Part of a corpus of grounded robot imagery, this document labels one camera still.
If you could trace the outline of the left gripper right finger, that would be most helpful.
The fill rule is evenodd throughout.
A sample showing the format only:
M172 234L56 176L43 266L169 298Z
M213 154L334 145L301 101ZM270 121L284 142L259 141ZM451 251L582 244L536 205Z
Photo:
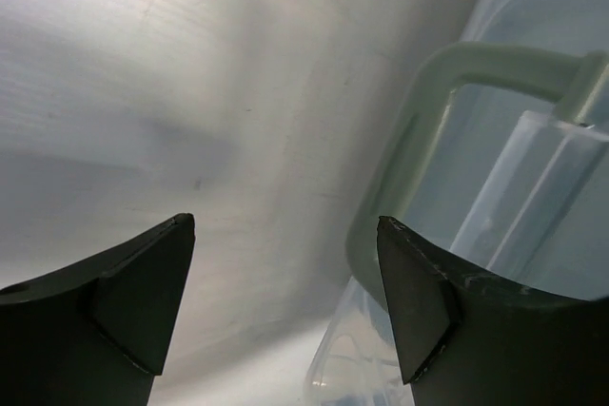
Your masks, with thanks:
M404 384L418 405L604 405L608 301L544 292L391 217L377 251Z

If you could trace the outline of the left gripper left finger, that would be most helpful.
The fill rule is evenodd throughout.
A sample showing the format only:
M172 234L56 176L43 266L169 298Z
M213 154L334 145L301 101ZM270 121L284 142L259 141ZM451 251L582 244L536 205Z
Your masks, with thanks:
M195 244L177 214L1 291L4 405L146 405L163 373Z

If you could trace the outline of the green plastic toolbox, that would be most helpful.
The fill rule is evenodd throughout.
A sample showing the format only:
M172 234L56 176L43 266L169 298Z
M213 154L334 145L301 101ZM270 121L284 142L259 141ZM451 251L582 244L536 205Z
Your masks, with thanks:
M607 50L608 0L480 0L462 37L573 55ZM509 152L515 153L518 172L539 171L550 147L561 144L554 127L528 120L529 113L546 118L550 110L546 102L504 89L459 91L402 216L433 242L466 256L480 248L484 265L509 270L510 260L495 255L505 220L487 219L476 205ZM591 299L608 288L607 144L589 144L580 163L590 172L567 175L574 191L561 198L565 217L557 224L557 237L517 275L549 291ZM398 379L389 316L375 298L381 277L373 240L370 227L351 225L346 255L352 276L308 370L304 396L309 405L412 403Z

